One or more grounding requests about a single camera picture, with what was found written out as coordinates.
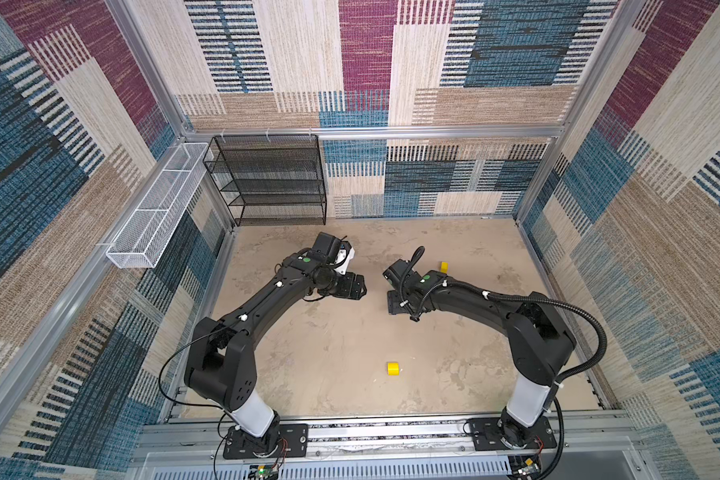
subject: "metal vent grille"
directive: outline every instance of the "metal vent grille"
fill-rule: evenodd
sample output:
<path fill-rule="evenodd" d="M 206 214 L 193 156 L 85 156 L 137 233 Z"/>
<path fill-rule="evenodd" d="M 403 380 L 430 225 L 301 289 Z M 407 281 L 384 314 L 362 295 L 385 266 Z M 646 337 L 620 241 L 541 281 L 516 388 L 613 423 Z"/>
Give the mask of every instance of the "metal vent grille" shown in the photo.
<path fill-rule="evenodd" d="M 326 183 L 317 137 L 214 137 L 205 166 L 238 225 L 326 223 Z"/>
<path fill-rule="evenodd" d="M 154 268 L 211 162 L 208 144 L 182 144 L 139 202 L 106 256 L 118 268 Z"/>
<path fill-rule="evenodd" d="M 247 480 L 249 466 L 216 466 L 219 480 Z M 280 471 L 280 479 L 320 478 L 462 478 L 505 476 L 510 473 L 507 456 L 470 458 L 405 458 L 391 460 L 292 462 Z M 214 480 L 211 467 L 156 468 L 154 480 Z"/>

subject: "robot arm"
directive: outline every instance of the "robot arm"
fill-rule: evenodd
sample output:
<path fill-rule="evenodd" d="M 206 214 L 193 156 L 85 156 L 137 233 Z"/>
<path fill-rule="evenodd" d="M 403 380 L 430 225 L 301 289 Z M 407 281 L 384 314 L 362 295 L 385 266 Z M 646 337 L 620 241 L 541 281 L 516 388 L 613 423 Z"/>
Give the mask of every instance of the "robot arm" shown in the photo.
<path fill-rule="evenodd" d="M 241 449 L 270 452 L 279 438 L 279 417 L 255 389 L 254 349 L 291 305 L 314 290 L 323 296 L 363 297 L 363 275 L 346 271 L 354 253 L 348 242 L 320 233 L 312 248 L 285 258 L 274 277 L 238 309 L 195 326 L 184 383 L 221 405 L 247 433 Z"/>
<path fill-rule="evenodd" d="M 436 270 L 420 276 L 412 270 L 421 256 L 417 254 L 411 262 L 397 260 L 384 272 L 394 288 L 388 292 L 389 312 L 407 312 L 416 322 L 423 312 L 453 312 L 506 335 L 518 380 L 502 411 L 500 434 L 507 447 L 525 447 L 557 393 L 557 376 L 576 347 L 573 333 L 554 306 L 534 302 L 548 300 L 545 295 L 534 292 L 524 301 L 493 300 L 490 292 Z"/>

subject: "concrete-textured floor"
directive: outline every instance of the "concrete-textured floor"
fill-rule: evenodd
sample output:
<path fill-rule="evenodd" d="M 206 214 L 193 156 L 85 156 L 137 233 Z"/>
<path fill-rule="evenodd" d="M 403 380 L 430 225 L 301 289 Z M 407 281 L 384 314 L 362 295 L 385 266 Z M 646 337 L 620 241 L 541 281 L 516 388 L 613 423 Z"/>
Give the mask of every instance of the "concrete-textured floor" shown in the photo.
<path fill-rule="evenodd" d="M 387 314 L 389 284 L 382 272 L 416 247 L 424 274 L 449 262 L 448 273 L 503 293 L 547 293 L 512 220 L 328 220 L 325 226 L 245 226 L 213 311 L 231 312 L 257 292 L 290 253 L 311 246 L 318 232 L 347 236 L 355 247 L 349 269 L 365 275 L 360 301 L 326 298 L 298 302 L 256 349 L 262 398 L 286 416 L 501 410 L 515 382 L 509 345 L 498 332 L 448 312 L 418 323 Z M 387 362 L 399 362 L 388 376 Z M 576 365 L 574 354 L 569 366 Z M 584 375 L 567 379 L 558 394 L 565 409 L 598 408 Z M 190 390 L 190 402 L 205 402 Z M 218 410 L 185 407 L 184 417 Z"/>

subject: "white wire basket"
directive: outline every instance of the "white wire basket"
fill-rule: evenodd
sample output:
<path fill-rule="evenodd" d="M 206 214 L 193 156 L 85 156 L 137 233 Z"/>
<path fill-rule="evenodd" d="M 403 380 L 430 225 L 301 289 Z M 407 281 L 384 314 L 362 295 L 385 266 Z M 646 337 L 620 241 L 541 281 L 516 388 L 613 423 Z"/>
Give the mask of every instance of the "white wire basket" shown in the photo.
<path fill-rule="evenodd" d="M 182 144 L 117 234 L 106 256 L 118 268 L 154 268 L 212 161 L 208 144 Z"/>

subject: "striped fabric wall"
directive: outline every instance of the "striped fabric wall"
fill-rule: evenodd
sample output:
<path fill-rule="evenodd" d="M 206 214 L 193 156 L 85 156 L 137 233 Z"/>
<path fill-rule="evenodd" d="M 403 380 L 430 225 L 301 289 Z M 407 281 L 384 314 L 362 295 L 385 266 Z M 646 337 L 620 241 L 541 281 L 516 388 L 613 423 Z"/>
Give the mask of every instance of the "striped fabric wall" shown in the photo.
<path fill-rule="evenodd" d="M 720 478 L 720 2 L 649 0 L 582 123 L 523 226 L 663 477 Z"/>
<path fill-rule="evenodd" d="M 0 0 L 0 376 L 172 141 L 104 0 Z M 221 229 L 198 194 L 169 260 L 110 269 L 2 431 L 0 478 L 124 470 Z"/>
<path fill-rule="evenodd" d="M 617 0 L 134 0 L 197 129 L 561 120 Z"/>
<path fill-rule="evenodd" d="M 190 337 L 224 238 L 209 194 L 195 193 L 156 268 L 110 267 L 0 435 L 0 480 L 124 478 L 141 427 L 163 406 L 160 368 Z"/>
<path fill-rule="evenodd" d="M 130 6 L 187 122 L 222 130 L 555 123 L 617 3 Z M 540 158 L 524 149 L 547 139 L 502 141 L 497 151 L 480 151 L 480 140 L 323 142 L 328 216 L 512 214 Z"/>
<path fill-rule="evenodd" d="M 324 140 L 328 216 L 514 214 L 548 138 Z"/>
<path fill-rule="evenodd" d="M 0 0 L 0 375 L 172 140 L 104 0 Z"/>

